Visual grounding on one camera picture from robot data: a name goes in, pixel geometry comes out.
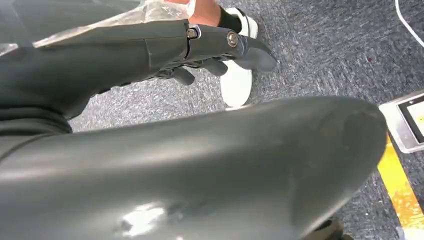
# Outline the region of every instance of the gray carpet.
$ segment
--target gray carpet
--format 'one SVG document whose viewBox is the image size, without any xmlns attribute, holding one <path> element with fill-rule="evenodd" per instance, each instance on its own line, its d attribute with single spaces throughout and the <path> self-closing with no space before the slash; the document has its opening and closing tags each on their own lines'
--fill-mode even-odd
<svg viewBox="0 0 424 240">
<path fill-rule="evenodd" d="M 424 48 L 399 21 L 392 0 L 223 0 L 258 20 L 280 60 L 255 73 L 250 103 L 304 95 L 351 96 L 381 104 L 424 88 Z M 400 0 L 405 19 L 424 39 L 424 2 Z M 95 96 L 72 121 L 76 131 L 133 125 L 222 111 L 219 80 L 196 71 L 185 87 L 153 80 Z M 402 164 L 424 206 L 423 153 Z M 397 240 L 400 223 L 376 171 L 337 214 L 357 240 Z"/>
</svg>

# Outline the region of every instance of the shoe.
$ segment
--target shoe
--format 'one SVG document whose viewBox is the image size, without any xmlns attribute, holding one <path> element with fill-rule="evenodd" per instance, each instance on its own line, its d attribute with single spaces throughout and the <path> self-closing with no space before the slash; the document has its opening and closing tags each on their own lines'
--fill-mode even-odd
<svg viewBox="0 0 424 240">
<path fill-rule="evenodd" d="M 238 34 L 254 39 L 258 37 L 258 24 L 255 20 L 235 7 L 226 9 L 226 12 L 240 19 L 241 32 Z M 228 106 L 237 108 L 244 105 L 251 94 L 252 70 L 246 70 L 232 60 L 224 63 L 228 70 L 220 77 L 222 99 Z"/>
</svg>

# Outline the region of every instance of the white cable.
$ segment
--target white cable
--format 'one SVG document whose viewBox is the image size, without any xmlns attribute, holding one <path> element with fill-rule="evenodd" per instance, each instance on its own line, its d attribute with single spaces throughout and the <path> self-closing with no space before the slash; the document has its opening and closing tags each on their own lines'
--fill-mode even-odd
<svg viewBox="0 0 424 240">
<path fill-rule="evenodd" d="M 417 40 L 418 43 L 424 48 L 423 40 L 421 40 L 421 38 L 414 32 L 412 27 L 407 23 L 407 21 L 405 21 L 404 17 L 402 16 L 401 10 L 399 8 L 399 0 L 394 0 L 394 5 L 396 6 L 397 16 L 399 17 L 400 21 L 403 23 L 403 25 L 405 25 L 406 29 L 408 29 L 415 40 Z"/>
</svg>

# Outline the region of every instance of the yellow tape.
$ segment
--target yellow tape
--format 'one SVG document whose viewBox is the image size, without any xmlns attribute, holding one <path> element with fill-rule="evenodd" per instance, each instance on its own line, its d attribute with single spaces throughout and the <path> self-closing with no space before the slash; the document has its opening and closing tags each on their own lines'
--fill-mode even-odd
<svg viewBox="0 0 424 240">
<path fill-rule="evenodd" d="M 406 240 L 424 239 L 424 214 L 389 137 L 378 171 L 393 203 Z"/>
</svg>

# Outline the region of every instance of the prosthetic hand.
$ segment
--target prosthetic hand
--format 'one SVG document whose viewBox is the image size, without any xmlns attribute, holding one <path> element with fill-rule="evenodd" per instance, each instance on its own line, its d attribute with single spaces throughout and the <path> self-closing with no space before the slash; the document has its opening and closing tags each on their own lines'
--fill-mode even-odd
<svg viewBox="0 0 424 240">
<path fill-rule="evenodd" d="M 66 118 L 91 96 L 154 77 L 194 81 L 183 68 L 222 75 L 234 60 L 245 69 L 272 70 L 277 61 L 256 39 L 186 20 L 99 27 L 40 48 L 19 48 L 0 58 L 0 109 L 42 107 Z"/>
</svg>

